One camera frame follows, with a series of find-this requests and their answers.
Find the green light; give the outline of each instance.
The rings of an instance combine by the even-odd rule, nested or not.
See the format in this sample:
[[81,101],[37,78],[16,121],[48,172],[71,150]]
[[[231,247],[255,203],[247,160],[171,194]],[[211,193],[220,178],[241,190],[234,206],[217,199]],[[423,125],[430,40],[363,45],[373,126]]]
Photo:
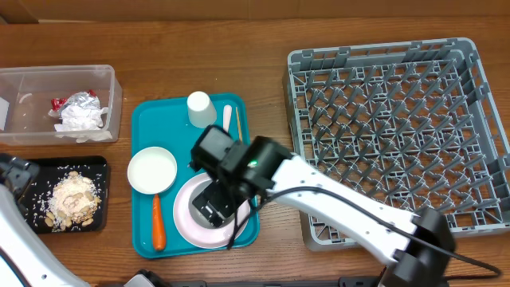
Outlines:
[[252,160],[248,163],[248,167],[256,167],[258,165],[258,162],[256,160]]

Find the black tray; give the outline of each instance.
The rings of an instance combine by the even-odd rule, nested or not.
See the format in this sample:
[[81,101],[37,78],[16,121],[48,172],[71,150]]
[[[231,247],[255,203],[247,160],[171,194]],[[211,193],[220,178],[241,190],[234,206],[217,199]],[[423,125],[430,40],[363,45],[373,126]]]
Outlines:
[[41,170],[30,188],[27,189],[21,203],[29,210],[29,213],[25,217],[26,223],[28,223],[36,234],[52,233],[53,230],[52,227],[46,225],[46,213],[40,211],[41,203],[37,201],[45,200],[48,202],[48,191],[52,192],[53,187],[55,187],[61,179],[65,178],[65,174],[70,171],[77,171],[94,182],[98,190],[97,196],[101,199],[101,203],[96,212],[94,212],[92,216],[93,222],[90,225],[82,226],[81,224],[73,223],[71,227],[66,228],[65,231],[58,230],[54,231],[54,233],[86,232],[104,228],[106,225],[108,206],[108,187],[110,185],[110,167],[104,157],[94,155],[68,158],[29,159],[29,161],[38,164]]

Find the aluminum foil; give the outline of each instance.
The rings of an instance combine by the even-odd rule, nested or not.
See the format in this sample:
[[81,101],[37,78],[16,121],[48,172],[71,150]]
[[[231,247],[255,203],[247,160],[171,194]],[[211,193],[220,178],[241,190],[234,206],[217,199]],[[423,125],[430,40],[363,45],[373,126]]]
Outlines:
[[90,110],[101,109],[99,98],[92,90],[75,93],[67,99],[52,99],[51,104],[53,109],[49,111],[49,115],[57,118],[61,118],[62,111],[72,105]]

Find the chopstick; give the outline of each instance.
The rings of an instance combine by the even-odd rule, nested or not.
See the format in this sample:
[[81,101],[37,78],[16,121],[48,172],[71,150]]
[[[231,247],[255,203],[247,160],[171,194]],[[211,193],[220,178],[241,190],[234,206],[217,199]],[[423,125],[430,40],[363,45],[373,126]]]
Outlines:
[[237,117],[237,131],[239,132],[239,140],[242,142],[241,121],[239,120],[239,109],[237,107],[236,107],[236,117]]

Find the white bowl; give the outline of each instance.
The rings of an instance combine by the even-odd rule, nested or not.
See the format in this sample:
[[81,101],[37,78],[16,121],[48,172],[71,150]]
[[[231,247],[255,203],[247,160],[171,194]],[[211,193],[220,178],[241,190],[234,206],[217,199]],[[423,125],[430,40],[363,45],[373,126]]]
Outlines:
[[127,166],[129,184],[146,195],[155,195],[171,187],[177,175],[175,157],[162,147],[138,151]]

